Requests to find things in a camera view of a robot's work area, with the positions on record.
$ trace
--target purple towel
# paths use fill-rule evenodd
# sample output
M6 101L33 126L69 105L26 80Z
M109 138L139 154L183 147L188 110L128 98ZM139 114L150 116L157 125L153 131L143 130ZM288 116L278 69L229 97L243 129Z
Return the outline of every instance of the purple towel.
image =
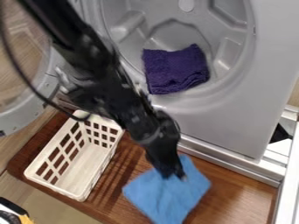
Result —
M165 95L186 90L209 80L205 54L196 45L181 51L143 49L149 92Z

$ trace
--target washing machine drum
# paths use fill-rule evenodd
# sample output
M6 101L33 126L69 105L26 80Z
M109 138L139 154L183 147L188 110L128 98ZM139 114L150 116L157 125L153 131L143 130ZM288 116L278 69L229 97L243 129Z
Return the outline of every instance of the washing machine drum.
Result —
M135 83L147 91L143 49L197 44L211 78L175 94L152 95L182 133L260 158L299 67L297 0L91 0L83 14L111 39Z

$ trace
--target cable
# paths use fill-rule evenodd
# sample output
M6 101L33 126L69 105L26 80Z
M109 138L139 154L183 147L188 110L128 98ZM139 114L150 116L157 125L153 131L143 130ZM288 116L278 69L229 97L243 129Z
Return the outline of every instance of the cable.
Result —
M67 116L71 117L72 119L74 119L77 122L84 122L86 121L91 114L85 116L85 117L77 117L75 115L72 115L71 113L69 113L68 111L66 111L65 109L61 108L59 105L57 105L55 102L50 101L48 98L46 98L45 96L43 96L29 81L29 79L27 78L27 76L25 75L24 71L22 70L22 68L20 67L20 65L17 62L17 59L15 58L11 48L10 48L10 44L8 43L7 37L6 37L6 33L5 33L6 27L5 27L5 23L4 23L4 16L3 16L3 0L0 0L0 38L2 39L3 42L3 46L4 46L4 50L6 51L6 54L10 60L10 63L12 64L12 66L14 67L14 69L16 70L18 76L23 80L23 82L26 84L26 86L43 102L49 104L50 106L52 106L53 108L59 110L60 112L66 114Z

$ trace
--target yellow object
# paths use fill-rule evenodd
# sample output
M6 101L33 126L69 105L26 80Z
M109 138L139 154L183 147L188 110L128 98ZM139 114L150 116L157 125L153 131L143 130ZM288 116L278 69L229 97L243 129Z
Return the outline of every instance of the yellow object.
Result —
M34 222L30 220L27 215L20 215L18 218L21 220L22 224L34 224Z

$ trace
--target metal frame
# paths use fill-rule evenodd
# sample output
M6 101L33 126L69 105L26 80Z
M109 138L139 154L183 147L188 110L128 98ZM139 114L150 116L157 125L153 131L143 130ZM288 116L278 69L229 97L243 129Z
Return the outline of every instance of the metal frame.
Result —
M274 224L299 223L299 122L296 125L288 169L281 185Z

